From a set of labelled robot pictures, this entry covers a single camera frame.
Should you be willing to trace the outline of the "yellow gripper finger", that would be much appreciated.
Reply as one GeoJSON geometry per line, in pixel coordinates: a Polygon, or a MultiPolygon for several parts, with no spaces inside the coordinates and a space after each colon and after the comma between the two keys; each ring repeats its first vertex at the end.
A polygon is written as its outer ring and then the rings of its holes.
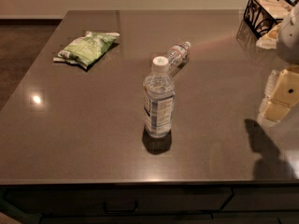
{"type": "Polygon", "coordinates": [[[270,95],[276,103],[293,107],[299,102],[299,71],[297,68],[284,69],[270,95]]]}
{"type": "Polygon", "coordinates": [[[287,106],[273,103],[271,100],[263,99],[259,113],[262,119],[267,119],[272,122],[282,121],[287,114],[290,112],[290,109],[287,106]]]}

